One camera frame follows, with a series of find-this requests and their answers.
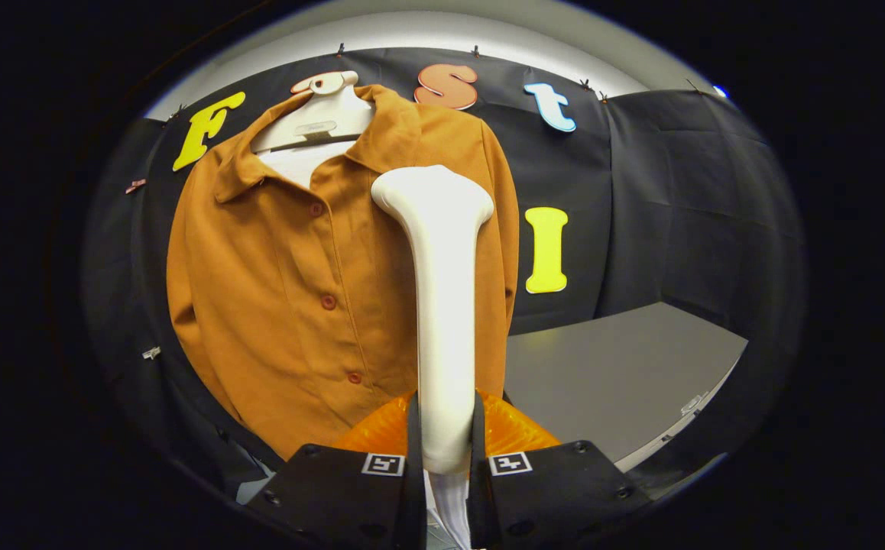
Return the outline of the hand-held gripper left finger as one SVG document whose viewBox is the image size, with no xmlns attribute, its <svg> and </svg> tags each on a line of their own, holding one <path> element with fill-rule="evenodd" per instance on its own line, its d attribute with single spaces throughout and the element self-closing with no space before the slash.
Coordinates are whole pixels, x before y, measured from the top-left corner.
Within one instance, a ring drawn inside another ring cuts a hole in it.
<svg viewBox="0 0 885 550">
<path fill-rule="evenodd" d="M 418 394 L 405 398 L 404 453 L 304 445 L 248 502 L 292 549 L 425 549 Z"/>
</svg>

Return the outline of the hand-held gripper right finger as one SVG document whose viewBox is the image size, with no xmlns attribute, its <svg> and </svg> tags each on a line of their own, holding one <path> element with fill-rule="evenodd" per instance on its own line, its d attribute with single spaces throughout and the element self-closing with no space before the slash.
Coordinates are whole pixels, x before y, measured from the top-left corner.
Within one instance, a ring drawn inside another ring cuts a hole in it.
<svg viewBox="0 0 885 550">
<path fill-rule="evenodd" d="M 592 442 L 558 442 L 502 398 L 477 394 L 471 547 L 589 549 L 652 509 L 648 492 Z"/>
</svg>

